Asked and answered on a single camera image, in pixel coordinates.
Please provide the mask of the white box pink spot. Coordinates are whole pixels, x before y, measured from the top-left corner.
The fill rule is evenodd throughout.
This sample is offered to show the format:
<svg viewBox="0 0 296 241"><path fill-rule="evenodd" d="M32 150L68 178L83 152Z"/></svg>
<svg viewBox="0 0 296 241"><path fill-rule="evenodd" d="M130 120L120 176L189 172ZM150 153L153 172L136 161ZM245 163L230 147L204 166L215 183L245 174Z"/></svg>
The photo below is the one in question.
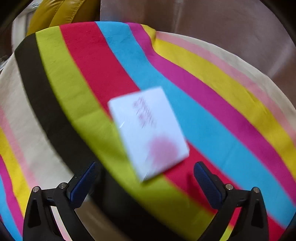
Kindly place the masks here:
<svg viewBox="0 0 296 241"><path fill-rule="evenodd" d="M113 98L108 107L140 181L189 157L180 124L161 87Z"/></svg>

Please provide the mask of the colourful striped blanket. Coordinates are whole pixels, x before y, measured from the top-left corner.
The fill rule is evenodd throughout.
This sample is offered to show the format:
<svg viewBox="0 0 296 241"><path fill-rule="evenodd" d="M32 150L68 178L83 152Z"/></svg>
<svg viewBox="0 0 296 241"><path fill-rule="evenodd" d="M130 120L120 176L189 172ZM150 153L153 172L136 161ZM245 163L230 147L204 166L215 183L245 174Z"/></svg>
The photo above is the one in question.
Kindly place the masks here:
<svg viewBox="0 0 296 241"><path fill-rule="evenodd" d="M96 240L197 240L208 201L194 164L258 187L268 237L295 215L295 107L213 44L146 25L85 22L27 36L1 73L1 239L22 240L30 193L96 164L78 214Z"/></svg>

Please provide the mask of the pink curtain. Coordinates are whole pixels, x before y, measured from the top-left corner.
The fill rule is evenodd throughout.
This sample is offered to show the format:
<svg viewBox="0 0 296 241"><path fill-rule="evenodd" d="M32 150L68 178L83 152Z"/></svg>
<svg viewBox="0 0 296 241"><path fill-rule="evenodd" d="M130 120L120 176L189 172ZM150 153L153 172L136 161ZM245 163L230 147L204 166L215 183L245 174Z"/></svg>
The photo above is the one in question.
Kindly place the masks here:
<svg viewBox="0 0 296 241"><path fill-rule="evenodd" d="M295 102L295 30L271 1L102 1L100 20L141 23L217 45Z"/></svg>

